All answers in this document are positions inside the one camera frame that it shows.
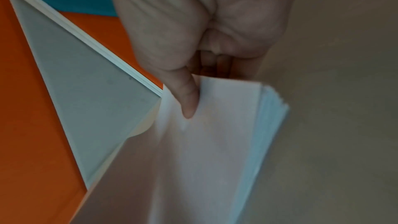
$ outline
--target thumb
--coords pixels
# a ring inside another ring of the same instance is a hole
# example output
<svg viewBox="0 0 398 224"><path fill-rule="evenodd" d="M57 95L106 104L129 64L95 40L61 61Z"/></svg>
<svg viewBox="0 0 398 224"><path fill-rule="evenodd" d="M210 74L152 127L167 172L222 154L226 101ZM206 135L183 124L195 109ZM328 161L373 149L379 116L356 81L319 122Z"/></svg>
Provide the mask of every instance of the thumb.
<svg viewBox="0 0 398 224"><path fill-rule="evenodd" d="M171 71L159 69L157 77L181 104L184 117L193 117L199 103L199 89L188 68L183 67Z"/></svg>

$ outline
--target orange panel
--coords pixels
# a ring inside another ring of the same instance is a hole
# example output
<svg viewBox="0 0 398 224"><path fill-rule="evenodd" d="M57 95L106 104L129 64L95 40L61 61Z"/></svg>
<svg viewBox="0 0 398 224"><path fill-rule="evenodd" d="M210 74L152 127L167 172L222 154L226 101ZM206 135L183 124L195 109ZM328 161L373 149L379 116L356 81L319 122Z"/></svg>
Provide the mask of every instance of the orange panel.
<svg viewBox="0 0 398 224"><path fill-rule="evenodd" d="M137 63L130 45L129 37L119 18L74 12L61 13L154 84L163 87L158 79L143 70Z"/></svg>
<svg viewBox="0 0 398 224"><path fill-rule="evenodd" d="M9 0L0 49L0 223L68 223L86 189Z"/></svg>

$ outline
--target white trim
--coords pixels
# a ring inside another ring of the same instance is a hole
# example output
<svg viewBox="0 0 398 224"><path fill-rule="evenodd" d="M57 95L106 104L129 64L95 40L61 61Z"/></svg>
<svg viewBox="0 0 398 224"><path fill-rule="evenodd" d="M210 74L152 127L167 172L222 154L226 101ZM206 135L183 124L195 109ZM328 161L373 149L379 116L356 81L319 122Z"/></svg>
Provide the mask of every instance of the white trim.
<svg viewBox="0 0 398 224"><path fill-rule="evenodd" d="M161 96L162 89L160 87L158 87L148 78L143 76L140 72L135 70L125 61L120 59L116 54L112 53L109 49L107 49L101 43L96 41L94 38L92 38L90 35L88 35L86 32L84 32L74 23L69 21L61 13L57 12L54 8L46 4L44 1L42 0L25 0L25 1L28 2L30 5L32 5L34 8L36 8L38 11L46 15L49 19L51 19L52 21L63 27L66 31L73 34L76 38L83 41L83 43L94 49L97 53L107 58L110 62L115 64L117 67L126 72L128 75L130 75L131 77L142 83L144 86L149 88L155 94Z"/></svg>

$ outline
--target skin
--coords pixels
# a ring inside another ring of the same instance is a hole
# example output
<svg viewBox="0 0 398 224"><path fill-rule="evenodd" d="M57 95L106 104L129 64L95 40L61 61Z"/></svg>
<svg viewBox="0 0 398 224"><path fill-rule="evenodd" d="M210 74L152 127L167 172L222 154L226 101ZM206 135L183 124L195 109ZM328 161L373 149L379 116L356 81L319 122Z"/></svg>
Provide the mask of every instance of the skin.
<svg viewBox="0 0 398 224"><path fill-rule="evenodd" d="M192 73L251 79L285 31L293 0L113 0L139 64L191 118Z"/></svg>

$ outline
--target stack of paper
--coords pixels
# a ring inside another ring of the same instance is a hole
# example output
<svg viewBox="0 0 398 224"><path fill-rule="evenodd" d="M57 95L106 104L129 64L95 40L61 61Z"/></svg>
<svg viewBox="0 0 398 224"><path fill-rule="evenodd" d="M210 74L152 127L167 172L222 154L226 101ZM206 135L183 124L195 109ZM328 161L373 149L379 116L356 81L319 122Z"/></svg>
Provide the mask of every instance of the stack of paper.
<svg viewBox="0 0 398 224"><path fill-rule="evenodd" d="M236 223L288 107L260 83L200 78L185 119L167 88L157 119L129 138L72 223Z"/></svg>

